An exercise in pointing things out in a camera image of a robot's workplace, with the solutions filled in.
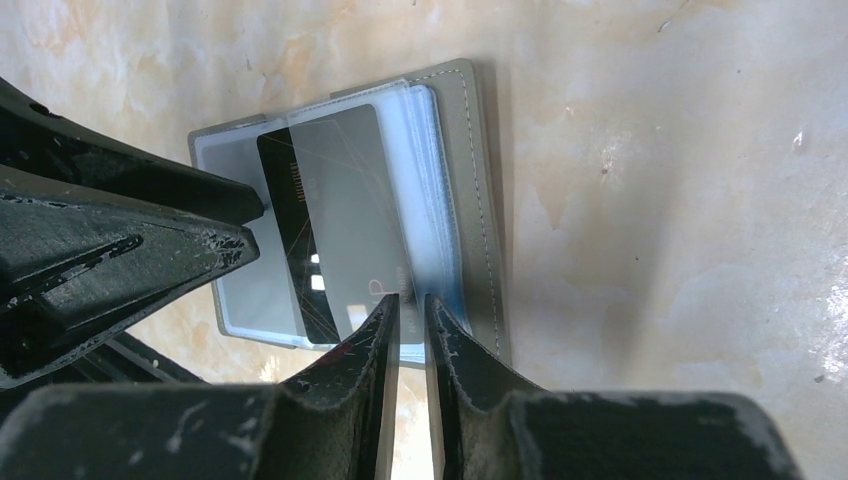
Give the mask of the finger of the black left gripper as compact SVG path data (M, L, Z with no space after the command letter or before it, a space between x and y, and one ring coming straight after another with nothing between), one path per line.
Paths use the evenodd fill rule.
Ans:
M261 216L245 184L153 155L52 113L1 81L1 164L232 225Z
M1 385L75 361L254 260L244 226L1 170Z

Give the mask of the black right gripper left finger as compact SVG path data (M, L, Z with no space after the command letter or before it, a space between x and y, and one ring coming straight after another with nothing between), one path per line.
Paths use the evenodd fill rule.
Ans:
M278 384L59 384L1 428L5 479L383 479L399 298Z

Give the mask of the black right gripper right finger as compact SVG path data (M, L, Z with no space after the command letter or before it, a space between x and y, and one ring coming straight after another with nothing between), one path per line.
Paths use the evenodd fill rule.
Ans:
M737 394L549 391L443 301L424 306L439 479L798 479L772 419Z

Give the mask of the grey card holder wallet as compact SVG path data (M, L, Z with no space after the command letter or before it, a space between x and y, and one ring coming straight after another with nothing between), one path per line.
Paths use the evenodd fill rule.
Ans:
M263 203L248 222L260 256L213 285L226 336L309 350L268 183L259 136L358 105L375 107L405 242L424 340L402 343L401 360L425 361L424 303L441 298L459 325L503 361L511 358L503 257L491 186L483 107L474 64L464 58L332 94L289 112L256 115L192 132L192 164L252 187Z

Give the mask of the black credit card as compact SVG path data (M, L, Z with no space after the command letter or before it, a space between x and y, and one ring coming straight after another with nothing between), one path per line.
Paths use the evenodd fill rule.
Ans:
M402 343L422 343L375 107L268 132L257 148L308 340L342 341L396 294Z

